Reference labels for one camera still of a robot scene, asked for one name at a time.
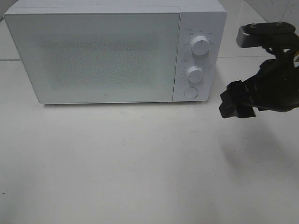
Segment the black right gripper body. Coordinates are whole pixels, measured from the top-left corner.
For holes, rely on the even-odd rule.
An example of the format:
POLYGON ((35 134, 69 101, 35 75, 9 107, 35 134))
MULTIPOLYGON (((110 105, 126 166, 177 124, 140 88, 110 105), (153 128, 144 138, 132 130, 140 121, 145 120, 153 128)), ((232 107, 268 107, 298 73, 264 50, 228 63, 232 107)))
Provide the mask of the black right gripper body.
POLYGON ((243 82, 244 95, 253 108, 278 112, 299 106, 299 67, 294 59, 299 54, 299 43, 283 46, 269 43, 261 46, 274 59, 264 61, 258 73, 243 82))

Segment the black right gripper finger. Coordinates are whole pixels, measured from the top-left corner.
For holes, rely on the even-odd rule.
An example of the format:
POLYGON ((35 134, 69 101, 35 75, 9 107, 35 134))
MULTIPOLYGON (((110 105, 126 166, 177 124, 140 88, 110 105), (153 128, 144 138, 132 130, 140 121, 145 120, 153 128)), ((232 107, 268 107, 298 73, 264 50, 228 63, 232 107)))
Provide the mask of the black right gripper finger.
POLYGON ((256 116, 252 103, 248 99, 222 98, 221 100, 219 110, 224 119, 232 117, 245 119, 256 116))
POLYGON ((233 81, 227 85, 226 90, 220 95, 223 103, 239 102, 244 95, 244 86, 241 80, 233 81))

